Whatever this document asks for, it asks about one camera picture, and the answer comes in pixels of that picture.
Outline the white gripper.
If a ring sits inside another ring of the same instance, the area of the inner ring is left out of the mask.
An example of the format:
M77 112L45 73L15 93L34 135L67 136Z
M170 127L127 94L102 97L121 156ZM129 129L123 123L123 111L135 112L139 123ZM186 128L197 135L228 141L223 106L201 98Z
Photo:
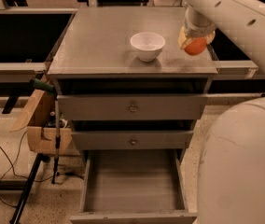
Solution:
M192 38L206 37L206 44L210 44L216 36L216 26L193 7L188 7L180 29L178 45L185 49L192 41Z

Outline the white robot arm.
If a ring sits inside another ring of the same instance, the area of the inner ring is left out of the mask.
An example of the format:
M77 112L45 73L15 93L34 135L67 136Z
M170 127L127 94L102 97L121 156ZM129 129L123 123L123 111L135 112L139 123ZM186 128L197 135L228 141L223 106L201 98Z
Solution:
M265 74L265 4L185 0L180 47L214 24ZM211 126L198 168L198 224L265 224L265 98L234 106Z

